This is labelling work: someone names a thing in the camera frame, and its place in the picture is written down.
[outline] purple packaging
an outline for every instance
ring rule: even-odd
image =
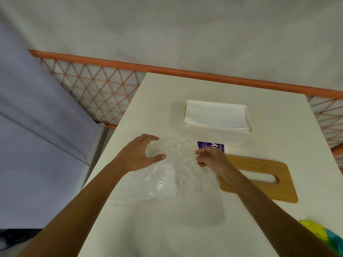
[[[211,143],[211,142],[198,142],[198,148],[201,149],[203,147],[213,147],[216,149],[221,149],[222,152],[224,151],[224,144],[218,144],[218,143]]]

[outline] yellow and teal object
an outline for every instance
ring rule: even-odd
[[[300,220],[300,223],[326,243],[339,256],[343,257],[343,239],[341,237],[311,220]]]

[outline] floor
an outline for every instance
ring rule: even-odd
[[[104,143],[101,147],[101,152],[99,157],[101,156],[102,152],[104,151],[106,145],[108,144],[110,138],[112,137],[112,134],[114,133],[114,129],[108,129],[106,132],[106,136],[105,136],[105,140]],[[29,241],[23,242],[21,244],[15,245],[7,250],[4,251],[0,251],[0,257],[15,257],[16,255],[19,254],[20,251],[22,251],[25,246],[27,246],[27,244],[29,243]]]

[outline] right arm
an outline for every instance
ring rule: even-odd
[[[230,184],[280,257],[337,257],[315,234],[282,210],[236,169],[220,149],[204,147],[195,154],[198,154],[198,165],[208,166]]]

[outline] left arm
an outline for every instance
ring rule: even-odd
[[[119,180],[129,171],[146,168],[165,159],[152,158],[145,149],[159,138],[143,134],[124,147],[118,155],[39,233],[18,257],[77,256],[106,200]]]

